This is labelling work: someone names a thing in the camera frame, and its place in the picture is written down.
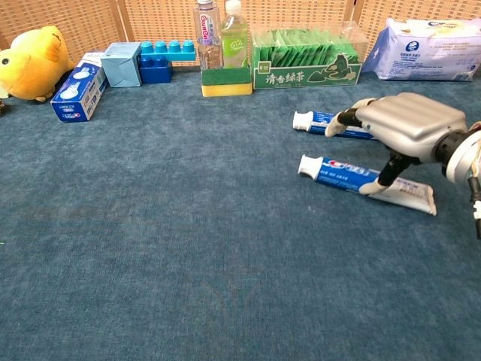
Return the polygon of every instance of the white toothpaste tube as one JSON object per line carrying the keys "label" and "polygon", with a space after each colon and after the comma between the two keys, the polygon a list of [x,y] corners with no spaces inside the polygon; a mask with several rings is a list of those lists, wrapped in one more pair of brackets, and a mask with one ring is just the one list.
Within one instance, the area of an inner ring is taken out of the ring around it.
{"label": "white toothpaste tube", "polygon": [[[328,127],[333,116],[334,114],[323,113],[321,111],[309,111],[307,113],[298,113],[296,111],[294,113],[294,119],[292,120],[292,128],[324,135],[325,129]],[[366,132],[363,128],[356,128],[355,126],[348,126],[344,132],[338,133],[335,136],[376,140],[371,133]]]}
{"label": "white toothpaste tube", "polygon": [[[305,155],[302,156],[299,164],[298,174],[300,173],[311,176],[317,183],[354,193],[359,193],[359,189],[365,184],[373,183],[379,175],[378,171],[372,169],[338,162],[326,157],[310,158]],[[386,190],[367,196],[416,209],[433,216],[437,214],[433,189],[427,184],[412,182],[411,180],[398,177]]]}

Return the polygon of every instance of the sponge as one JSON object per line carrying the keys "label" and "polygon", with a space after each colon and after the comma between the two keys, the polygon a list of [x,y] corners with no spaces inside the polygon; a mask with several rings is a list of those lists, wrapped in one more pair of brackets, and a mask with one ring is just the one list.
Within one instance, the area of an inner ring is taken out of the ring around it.
{"label": "sponge", "polygon": [[250,96],[252,93],[252,83],[202,86],[202,95],[205,98],[214,96]]}
{"label": "sponge", "polygon": [[233,85],[252,83],[250,67],[217,68],[202,71],[202,85]]}

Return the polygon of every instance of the robot finger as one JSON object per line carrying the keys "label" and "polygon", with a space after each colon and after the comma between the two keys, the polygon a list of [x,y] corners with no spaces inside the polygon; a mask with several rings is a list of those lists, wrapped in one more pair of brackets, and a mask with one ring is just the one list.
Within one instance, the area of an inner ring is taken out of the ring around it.
{"label": "robot finger", "polygon": [[357,109],[360,107],[365,107],[366,105],[369,105],[370,103],[378,100],[377,98],[366,98],[366,99],[361,99],[358,100],[354,105],[351,107],[351,109]]}
{"label": "robot finger", "polygon": [[379,184],[379,178],[377,178],[374,182],[361,186],[361,188],[359,188],[359,193],[364,195],[377,194],[387,190],[388,188],[388,186],[382,186]]}
{"label": "robot finger", "polygon": [[341,113],[334,115],[331,122],[329,122],[328,126],[325,128],[324,135],[327,138],[334,137],[336,134],[342,133],[347,129],[347,126],[339,122],[339,115]]}
{"label": "robot finger", "polygon": [[389,161],[379,173],[377,183],[382,187],[390,187],[411,164],[417,164],[417,159],[392,151]]}

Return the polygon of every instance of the wicker panel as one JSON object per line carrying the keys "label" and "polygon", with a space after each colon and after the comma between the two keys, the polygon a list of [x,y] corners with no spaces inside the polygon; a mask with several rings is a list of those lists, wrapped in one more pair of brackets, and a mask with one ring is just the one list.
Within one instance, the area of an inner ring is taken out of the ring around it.
{"label": "wicker panel", "polygon": [[[192,9],[195,0],[124,0],[133,41],[195,39]],[[217,2],[225,16],[225,2]],[[350,0],[243,0],[250,24],[332,23],[349,18]],[[174,65],[198,65],[180,62]]]}
{"label": "wicker panel", "polygon": [[55,25],[64,35],[74,62],[89,50],[104,50],[124,38],[123,31],[116,29],[118,13],[108,0],[7,0],[0,6],[0,34],[8,43],[22,32]]}
{"label": "wicker panel", "polygon": [[481,17],[480,0],[364,0],[358,4],[359,27],[369,40],[369,50],[391,17],[395,20],[451,20]]}

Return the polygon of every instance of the blue lego block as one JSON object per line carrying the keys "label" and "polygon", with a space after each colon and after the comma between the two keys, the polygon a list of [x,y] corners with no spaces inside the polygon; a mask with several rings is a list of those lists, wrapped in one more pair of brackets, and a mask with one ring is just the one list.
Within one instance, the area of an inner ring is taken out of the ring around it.
{"label": "blue lego block", "polygon": [[165,41],[157,41],[155,47],[150,41],[144,41],[141,44],[141,55],[150,59],[163,56],[169,62],[193,62],[195,61],[195,47],[192,40],[185,40],[182,47],[179,41],[173,40],[169,42],[168,49]]}
{"label": "blue lego block", "polygon": [[170,83],[172,80],[172,62],[163,56],[151,59],[148,56],[141,56],[139,70],[142,83]]}

